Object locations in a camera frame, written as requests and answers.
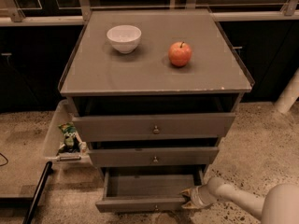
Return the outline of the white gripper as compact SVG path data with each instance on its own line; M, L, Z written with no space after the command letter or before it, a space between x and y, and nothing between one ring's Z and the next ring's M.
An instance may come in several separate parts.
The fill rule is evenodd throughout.
M217 202L217 198L209 192L207 185L185 189L181 194L190 198L188 202L181 206L183 209L196 210Z

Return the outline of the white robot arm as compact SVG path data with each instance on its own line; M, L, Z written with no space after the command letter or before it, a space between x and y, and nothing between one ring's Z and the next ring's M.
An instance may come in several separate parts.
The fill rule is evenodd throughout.
M299 187L279 184L265 197L237 188L220 177L206 184L185 189L181 194L189 200L183 209L203 209L214 203L231 202L261 221L261 224L299 224Z

